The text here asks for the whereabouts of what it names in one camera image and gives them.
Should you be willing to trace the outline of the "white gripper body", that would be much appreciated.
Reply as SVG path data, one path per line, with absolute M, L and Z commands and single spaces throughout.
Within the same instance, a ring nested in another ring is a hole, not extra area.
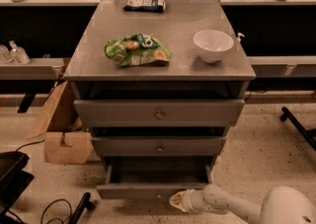
M 182 206 L 189 213 L 200 213 L 204 211 L 205 203 L 201 190 L 187 189 L 181 199 Z

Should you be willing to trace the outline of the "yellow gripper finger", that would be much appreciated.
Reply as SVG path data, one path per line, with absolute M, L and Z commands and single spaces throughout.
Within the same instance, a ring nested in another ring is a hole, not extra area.
M 169 203 L 171 206 L 177 208 L 178 210 L 184 210 L 184 206 L 182 204 L 182 196 L 183 192 L 179 191 L 176 194 L 172 195 L 169 199 Z

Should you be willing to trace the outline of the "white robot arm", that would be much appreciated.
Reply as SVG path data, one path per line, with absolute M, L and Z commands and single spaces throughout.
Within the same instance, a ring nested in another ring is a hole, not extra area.
M 172 195 L 169 202 L 187 213 L 232 212 L 248 224 L 316 224 L 316 208 L 299 190 L 279 186 L 272 188 L 261 204 L 234 196 L 210 184 L 203 189 L 186 189 Z

